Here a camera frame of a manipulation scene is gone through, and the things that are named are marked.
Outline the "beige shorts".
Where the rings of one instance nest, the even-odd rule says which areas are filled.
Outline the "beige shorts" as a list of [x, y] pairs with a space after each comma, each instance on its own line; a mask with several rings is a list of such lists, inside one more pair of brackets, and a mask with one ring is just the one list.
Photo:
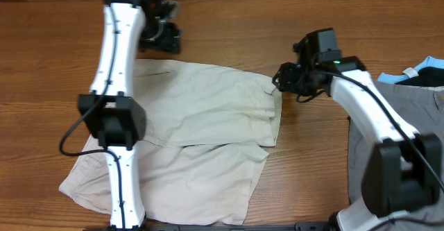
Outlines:
[[276, 145], [282, 95], [268, 76], [176, 60], [138, 60], [147, 129], [137, 159], [147, 216], [241, 225]]

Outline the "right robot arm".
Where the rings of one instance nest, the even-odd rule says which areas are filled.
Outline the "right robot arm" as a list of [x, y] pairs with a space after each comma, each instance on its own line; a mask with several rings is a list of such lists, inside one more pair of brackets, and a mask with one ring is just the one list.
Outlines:
[[322, 93], [336, 101], [370, 144], [361, 198], [327, 222], [297, 223], [296, 230], [378, 230], [395, 223], [443, 227], [410, 216], [436, 205], [443, 193], [443, 144], [405, 121], [377, 90], [356, 56], [344, 57], [333, 28], [306, 34], [293, 45], [296, 62], [281, 64], [273, 84], [306, 103]]

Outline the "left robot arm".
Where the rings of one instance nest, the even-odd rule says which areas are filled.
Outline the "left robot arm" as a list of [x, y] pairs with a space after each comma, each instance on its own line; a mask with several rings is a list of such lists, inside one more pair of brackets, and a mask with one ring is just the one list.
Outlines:
[[136, 102], [133, 72], [138, 51], [180, 52], [181, 31], [171, 20], [171, 0], [103, 0], [100, 61], [87, 94], [78, 97], [80, 119], [105, 156], [112, 213], [109, 230], [144, 230], [147, 220], [139, 189], [136, 154], [146, 130], [146, 113]]

